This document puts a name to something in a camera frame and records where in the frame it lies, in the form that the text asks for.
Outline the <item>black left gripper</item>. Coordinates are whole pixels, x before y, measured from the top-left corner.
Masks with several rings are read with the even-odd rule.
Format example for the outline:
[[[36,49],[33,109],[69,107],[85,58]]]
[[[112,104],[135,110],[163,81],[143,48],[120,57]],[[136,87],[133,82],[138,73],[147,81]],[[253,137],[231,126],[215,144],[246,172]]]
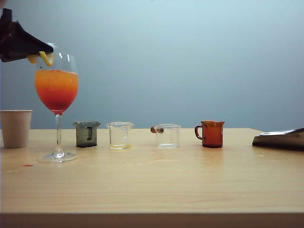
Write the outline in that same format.
[[[12,21],[12,10],[4,8],[0,17],[0,59],[12,62],[38,55],[40,51],[53,53],[53,48],[26,32],[17,21]]]

